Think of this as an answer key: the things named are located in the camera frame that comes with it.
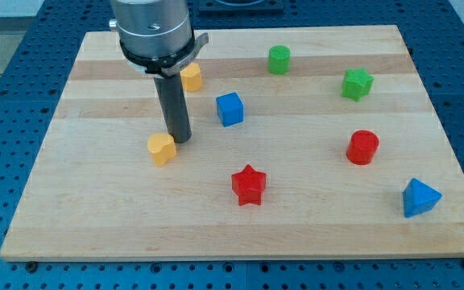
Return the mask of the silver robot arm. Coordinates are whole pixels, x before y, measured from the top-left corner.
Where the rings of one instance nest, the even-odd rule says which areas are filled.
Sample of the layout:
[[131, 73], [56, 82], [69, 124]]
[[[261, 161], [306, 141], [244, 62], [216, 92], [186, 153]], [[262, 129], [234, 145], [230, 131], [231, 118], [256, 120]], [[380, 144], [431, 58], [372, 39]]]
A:
[[185, 0], [111, 0], [123, 55], [146, 74], [172, 77], [189, 66], [209, 42], [195, 36]]

